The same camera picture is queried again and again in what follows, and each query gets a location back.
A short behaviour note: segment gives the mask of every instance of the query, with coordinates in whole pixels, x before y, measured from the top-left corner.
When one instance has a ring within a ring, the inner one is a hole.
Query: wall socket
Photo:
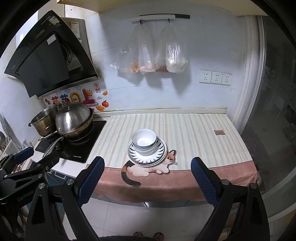
[[[230,85],[231,84],[231,76],[232,76],[231,74],[223,73],[221,84],[222,85]]]
[[[212,72],[211,84],[220,85],[222,82],[222,73]]]
[[[211,71],[200,70],[199,76],[198,76],[199,82],[210,84],[211,83],[211,74],[212,74]]]

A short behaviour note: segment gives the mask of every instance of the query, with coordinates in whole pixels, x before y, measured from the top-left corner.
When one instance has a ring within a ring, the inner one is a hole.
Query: black stove
[[[93,148],[106,122],[107,121],[105,120],[93,121],[94,126],[90,134],[87,136],[87,141],[82,142],[79,145],[75,144],[73,141],[67,140],[67,138],[59,141],[58,145],[55,147],[55,150],[59,153],[59,157],[70,161],[86,163],[91,149]],[[59,135],[57,135],[54,139],[42,140],[35,150],[44,153],[50,144],[58,137]]]

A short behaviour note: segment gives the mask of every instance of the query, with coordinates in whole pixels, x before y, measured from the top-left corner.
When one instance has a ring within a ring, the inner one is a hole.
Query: black range hood
[[[29,97],[98,77],[79,40],[52,10],[24,37],[4,73],[21,80]]]

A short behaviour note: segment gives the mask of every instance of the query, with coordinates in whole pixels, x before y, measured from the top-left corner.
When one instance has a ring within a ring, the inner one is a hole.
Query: cat print
[[[176,150],[171,150],[170,152],[168,152],[168,156],[166,157],[166,159],[164,159],[160,164],[153,167],[140,167],[135,165],[131,161],[127,161],[121,169],[121,177],[127,184],[134,187],[139,187],[141,186],[141,183],[129,179],[126,172],[132,174],[134,177],[146,177],[149,175],[150,172],[156,172],[157,174],[168,173],[168,165],[172,163],[176,164],[176,162],[174,162],[175,155]]]

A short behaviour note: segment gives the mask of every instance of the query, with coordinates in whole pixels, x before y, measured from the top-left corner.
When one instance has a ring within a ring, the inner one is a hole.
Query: pink tablecloth border
[[[247,186],[256,181],[257,170],[253,161],[211,168],[220,179],[228,179],[232,184]],[[108,196],[121,202],[148,202],[174,200],[205,200],[191,170],[170,171],[168,174],[150,173],[148,177],[133,177],[141,182],[140,187],[132,187],[121,178],[121,169],[106,167],[94,190],[98,196]]]

